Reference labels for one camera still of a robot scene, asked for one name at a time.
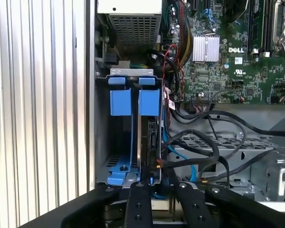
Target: ribbed metal surface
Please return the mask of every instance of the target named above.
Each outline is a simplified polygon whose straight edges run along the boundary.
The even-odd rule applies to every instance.
[[[219,36],[193,36],[192,61],[217,62],[219,60]]]
[[[0,0],[0,228],[87,191],[85,0]]]

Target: screw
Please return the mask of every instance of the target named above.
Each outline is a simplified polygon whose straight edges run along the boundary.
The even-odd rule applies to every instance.
[[[220,190],[218,188],[212,188],[211,191],[213,191],[214,193],[219,193]]]
[[[109,191],[113,191],[114,189],[112,189],[112,188],[110,188],[110,187],[108,187],[106,190],[104,190],[104,191],[107,191],[107,192],[109,192]]]
[[[185,183],[180,183],[180,187],[185,188],[185,187],[187,187],[187,185]]]
[[[253,184],[248,185],[248,189],[250,191],[254,191],[255,190],[255,186]]]

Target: capacitor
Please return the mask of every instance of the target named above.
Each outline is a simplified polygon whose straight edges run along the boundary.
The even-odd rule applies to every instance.
[[[259,60],[260,60],[260,59],[259,59],[258,57],[255,57],[255,58],[253,59],[253,62],[254,62],[254,63],[258,63]]]
[[[228,70],[228,69],[229,69],[229,63],[225,63],[225,64],[223,65],[223,68],[224,68],[224,70]]]

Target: blue cable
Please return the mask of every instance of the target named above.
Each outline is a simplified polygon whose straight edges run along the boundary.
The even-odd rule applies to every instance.
[[[153,195],[153,197],[154,198],[156,198],[157,200],[165,200],[167,197],[165,197],[165,196],[161,196],[161,195],[158,195],[158,194],[156,194],[155,192],[152,192],[152,195]]]
[[[163,141],[166,142],[168,140],[168,135],[167,135],[167,132],[166,132],[166,129],[163,130],[163,133],[162,133],[162,136],[163,136]],[[176,154],[177,156],[180,156],[181,158],[183,159],[188,159],[186,156],[178,153],[173,147],[171,147],[170,145],[168,146],[169,150]],[[191,166],[191,178],[190,178],[190,182],[194,182],[196,181],[196,170],[195,170],[195,167],[194,165]]]

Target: electronic chip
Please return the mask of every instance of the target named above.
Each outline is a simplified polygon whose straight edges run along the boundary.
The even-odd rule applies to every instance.
[[[214,12],[221,12],[222,6],[221,5],[214,5]]]
[[[254,89],[253,88],[247,88],[246,89],[246,95],[247,96],[252,96],[254,93]]]
[[[222,63],[227,63],[227,62],[228,62],[228,59],[224,57],[224,58],[221,59],[221,62],[222,62]]]
[[[213,90],[220,90],[220,83],[214,83]]]
[[[190,26],[190,28],[192,28],[193,25],[194,25],[194,20],[190,18],[189,19],[189,26]]]

